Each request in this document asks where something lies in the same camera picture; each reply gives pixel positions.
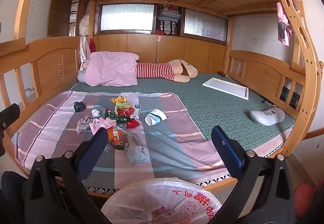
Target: green mattress pad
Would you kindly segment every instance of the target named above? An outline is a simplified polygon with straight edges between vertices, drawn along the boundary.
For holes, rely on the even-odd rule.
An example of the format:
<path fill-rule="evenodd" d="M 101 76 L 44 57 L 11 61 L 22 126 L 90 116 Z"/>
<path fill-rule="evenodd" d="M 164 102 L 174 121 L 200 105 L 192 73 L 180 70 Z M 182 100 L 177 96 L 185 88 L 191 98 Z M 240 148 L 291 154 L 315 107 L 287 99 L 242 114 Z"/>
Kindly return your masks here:
<path fill-rule="evenodd" d="M 273 126 L 255 124 L 249 116 L 249 111 L 268 109 L 267 105 L 262 103 L 263 98 L 251 89 L 249 89 L 249 99 L 245 100 L 202 85 L 212 77 L 237 83 L 229 77 L 222 78 L 217 74 L 202 73 L 187 83 L 151 78 L 137 79 L 138 85 L 129 87 L 91 87 L 85 83 L 78 83 L 73 90 L 110 93 L 175 93 L 206 139 L 211 138 L 213 127 L 219 125 L 229 138 L 237 140 L 245 150 L 266 143 L 294 124 L 295 120 L 287 114 L 281 123 Z"/>

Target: light switch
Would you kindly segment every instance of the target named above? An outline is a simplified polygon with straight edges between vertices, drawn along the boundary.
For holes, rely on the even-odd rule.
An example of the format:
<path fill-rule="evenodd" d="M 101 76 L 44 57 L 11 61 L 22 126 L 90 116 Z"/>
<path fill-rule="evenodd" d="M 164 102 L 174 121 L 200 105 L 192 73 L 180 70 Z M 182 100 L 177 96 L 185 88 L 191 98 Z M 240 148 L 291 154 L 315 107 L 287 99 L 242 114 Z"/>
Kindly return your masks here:
<path fill-rule="evenodd" d="M 252 39 L 252 44 L 253 44 L 253 45 L 258 45 L 258 39 L 253 38 L 253 39 Z"/>

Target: white paper cup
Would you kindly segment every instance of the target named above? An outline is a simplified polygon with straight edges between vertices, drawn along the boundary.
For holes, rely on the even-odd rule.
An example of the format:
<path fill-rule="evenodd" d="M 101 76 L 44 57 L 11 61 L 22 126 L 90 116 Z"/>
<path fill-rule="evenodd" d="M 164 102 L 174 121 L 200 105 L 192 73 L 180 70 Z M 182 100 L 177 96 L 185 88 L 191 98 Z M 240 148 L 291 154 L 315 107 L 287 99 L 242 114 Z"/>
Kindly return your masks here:
<path fill-rule="evenodd" d="M 153 109 L 151 112 L 149 112 L 147 114 L 147 116 L 145 117 L 145 122 L 149 125 L 155 125 L 160 123 L 161 121 L 166 120 L 166 115 L 164 114 L 164 112 L 162 112 L 159 109 Z"/>

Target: pink blanket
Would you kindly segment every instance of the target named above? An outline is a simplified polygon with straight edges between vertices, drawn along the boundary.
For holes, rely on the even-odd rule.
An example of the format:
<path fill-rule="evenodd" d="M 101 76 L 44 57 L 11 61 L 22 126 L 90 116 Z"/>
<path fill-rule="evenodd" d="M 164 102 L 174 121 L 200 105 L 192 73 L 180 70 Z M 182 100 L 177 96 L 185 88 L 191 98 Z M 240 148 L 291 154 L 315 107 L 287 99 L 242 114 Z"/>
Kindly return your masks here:
<path fill-rule="evenodd" d="M 138 55 L 129 52 L 93 52 L 90 55 L 85 82 L 90 86 L 137 85 L 136 61 L 138 59 Z"/>

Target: window frame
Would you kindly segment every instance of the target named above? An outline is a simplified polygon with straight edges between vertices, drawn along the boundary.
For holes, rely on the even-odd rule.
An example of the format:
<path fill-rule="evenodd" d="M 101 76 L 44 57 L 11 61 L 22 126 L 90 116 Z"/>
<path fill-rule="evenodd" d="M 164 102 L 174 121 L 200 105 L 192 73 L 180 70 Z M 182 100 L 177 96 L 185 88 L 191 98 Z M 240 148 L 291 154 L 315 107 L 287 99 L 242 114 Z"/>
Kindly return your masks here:
<path fill-rule="evenodd" d="M 120 4 L 144 4 L 144 5 L 154 5 L 153 10 L 153 22 L 152 22 L 152 30 L 100 30 L 101 29 L 101 15 L 102 15 L 102 7 L 106 5 L 120 5 Z M 138 3 L 138 2 L 129 2 L 129 3 L 114 3 L 114 4 L 101 4 L 99 6 L 99 18 L 98 18 L 98 35 L 105 34 L 154 34 L 155 32 L 155 23 L 157 16 L 157 4 L 154 3 Z"/>
<path fill-rule="evenodd" d="M 204 36 L 187 34 L 187 33 L 184 33 L 184 24 L 185 24 L 185 21 L 186 21 L 186 8 L 183 8 L 182 15 L 181 15 L 181 32 L 180 32 L 180 36 L 181 37 L 191 38 L 191 39 L 199 39 L 199 40 L 213 42 L 213 43 L 217 43 L 217 44 L 221 44 L 221 45 L 226 45 L 228 33 L 226 34 L 226 41 L 222 41 L 222 40 L 218 40 L 218 39 L 212 39 L 212 38 L 207 38 L 207 37 L 204 37 Z"/>

